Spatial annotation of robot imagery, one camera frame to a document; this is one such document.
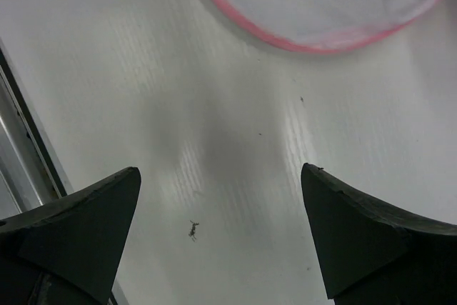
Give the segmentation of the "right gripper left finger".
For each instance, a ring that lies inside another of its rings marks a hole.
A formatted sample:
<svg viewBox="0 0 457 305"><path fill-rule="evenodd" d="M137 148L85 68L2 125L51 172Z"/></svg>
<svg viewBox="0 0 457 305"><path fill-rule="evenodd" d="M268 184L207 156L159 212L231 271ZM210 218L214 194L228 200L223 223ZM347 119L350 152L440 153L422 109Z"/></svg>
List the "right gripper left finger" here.
<svg viewBox="0 0 457 305"><path fill-rule="evenodd" d="M107 304L140 188L128 167L1 220L1 303Z"/></svg>

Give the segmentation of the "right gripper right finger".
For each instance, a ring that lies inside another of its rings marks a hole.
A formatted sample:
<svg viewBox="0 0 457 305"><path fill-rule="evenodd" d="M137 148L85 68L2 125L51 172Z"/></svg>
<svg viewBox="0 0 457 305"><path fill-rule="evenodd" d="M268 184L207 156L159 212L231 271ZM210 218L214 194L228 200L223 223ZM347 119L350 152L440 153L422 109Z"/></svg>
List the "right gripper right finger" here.
<svg viewBox="0 0 457 305"><path fill-rule="evenodd" d="M303 203L335 304L455 304L456 225L365 194L304 164Z"/></svg>

